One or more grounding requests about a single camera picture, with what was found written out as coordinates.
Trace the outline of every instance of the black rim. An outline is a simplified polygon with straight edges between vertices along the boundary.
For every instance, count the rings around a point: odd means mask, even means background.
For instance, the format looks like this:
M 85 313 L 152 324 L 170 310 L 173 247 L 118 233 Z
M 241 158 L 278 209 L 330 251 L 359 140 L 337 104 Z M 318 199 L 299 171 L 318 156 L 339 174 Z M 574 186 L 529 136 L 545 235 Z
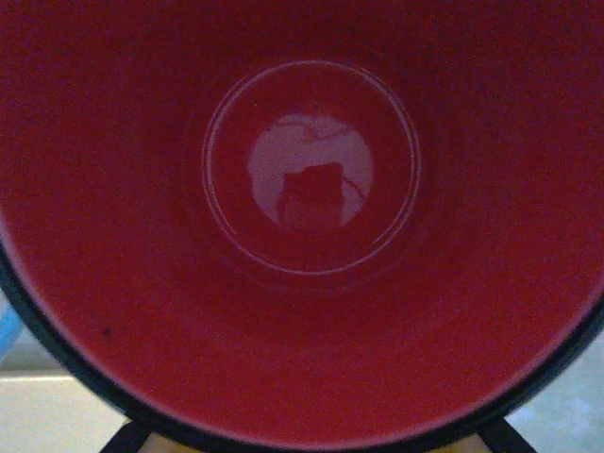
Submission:
M 65 368 L 128 418 L 149 427 L 160 435 L 172 438 L 184 445 L 200 448 L 209 453 L 265 453 L 267 451 L 293 453 L 303 451 L 245 444 L 226 437 L 203 432 L 198 428 L 183 424 L 172 417 L 161 414 L 128 394 L 90 365 L 51 325 L 17 277 L 8 260 L 4 246 L 0 246 L 0 286 L 27 327 Z M 544 363 L 522 382 L 494 401 L 485 404 L 480 409 L 444 427 L 434 429 L 429 433 L 405 441 L 368 448 L 332 451 L 399 453 L 404 449 L 404 451 L 409 451 L 410 453 L 422 452 L 431 448 L 448 445 L 462 437 L 473 434 L 496 423 L 497 420 L 500 420 L 513 409 L 535 396 L 537 392 L 543 389 L 585 349 L 602 327 L 604 327 L 604 296 L 600 296 L 596 306 Z

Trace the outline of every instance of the red plastic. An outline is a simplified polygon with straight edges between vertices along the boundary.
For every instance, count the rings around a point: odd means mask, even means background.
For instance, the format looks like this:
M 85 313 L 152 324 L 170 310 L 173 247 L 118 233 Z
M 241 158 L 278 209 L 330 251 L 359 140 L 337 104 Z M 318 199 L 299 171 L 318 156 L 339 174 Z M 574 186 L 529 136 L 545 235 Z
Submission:
M 82 355 L 178 420 L 425 433 L 602 290 L 603 12 L 5 2 L 3 244 Z

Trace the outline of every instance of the blue object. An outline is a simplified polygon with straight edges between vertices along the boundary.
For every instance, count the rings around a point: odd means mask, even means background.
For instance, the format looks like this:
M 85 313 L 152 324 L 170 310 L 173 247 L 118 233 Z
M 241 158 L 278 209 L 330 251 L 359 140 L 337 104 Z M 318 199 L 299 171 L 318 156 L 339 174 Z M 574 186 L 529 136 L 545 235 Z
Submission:
M 8 306 L 0 317 L 0 361 L 7 355 L 22 328 L 21 318 L 11 306 Z

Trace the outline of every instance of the red cup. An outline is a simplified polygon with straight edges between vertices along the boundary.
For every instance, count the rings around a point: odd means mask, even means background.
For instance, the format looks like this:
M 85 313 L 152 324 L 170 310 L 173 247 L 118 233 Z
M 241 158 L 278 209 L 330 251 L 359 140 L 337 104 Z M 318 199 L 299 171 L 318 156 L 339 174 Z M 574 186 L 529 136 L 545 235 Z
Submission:
M 604 3 L 2 10 L 3 288 L 152 429 L 442 445 L 601 326 Z

